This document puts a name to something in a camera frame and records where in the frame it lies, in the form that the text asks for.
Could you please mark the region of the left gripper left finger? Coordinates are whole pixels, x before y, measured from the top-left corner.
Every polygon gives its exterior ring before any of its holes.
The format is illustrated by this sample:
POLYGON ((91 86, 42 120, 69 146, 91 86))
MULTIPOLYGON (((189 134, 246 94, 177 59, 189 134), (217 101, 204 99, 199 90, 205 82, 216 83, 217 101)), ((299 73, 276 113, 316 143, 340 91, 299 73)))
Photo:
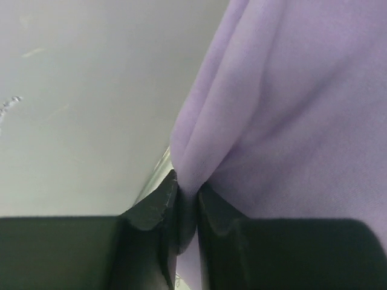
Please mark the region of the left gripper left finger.
POLYGON ((2 289, 173 289, 176 174, 117 216, 4 217, 2 289))

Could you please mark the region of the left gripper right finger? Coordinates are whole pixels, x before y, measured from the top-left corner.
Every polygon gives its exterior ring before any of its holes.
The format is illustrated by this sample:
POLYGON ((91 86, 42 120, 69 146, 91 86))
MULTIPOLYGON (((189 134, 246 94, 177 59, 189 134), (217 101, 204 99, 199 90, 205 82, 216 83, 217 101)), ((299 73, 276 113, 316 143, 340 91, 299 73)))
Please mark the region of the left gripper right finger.
POLYGON ((198 193, 203 289, 385 289, 386 254, 353 219, 251 219, 198 193))

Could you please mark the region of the purple t shirt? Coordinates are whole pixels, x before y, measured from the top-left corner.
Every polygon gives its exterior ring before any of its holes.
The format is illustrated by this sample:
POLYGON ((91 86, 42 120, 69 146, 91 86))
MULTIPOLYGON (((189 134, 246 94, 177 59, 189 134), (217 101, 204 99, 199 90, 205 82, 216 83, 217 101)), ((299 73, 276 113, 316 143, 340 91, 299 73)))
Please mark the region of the purple t shirt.
POLYGON ((204 183, 252 218, 354 218, 385 245, 386 2, 231 1, 170 150, 191 289, 204 183))

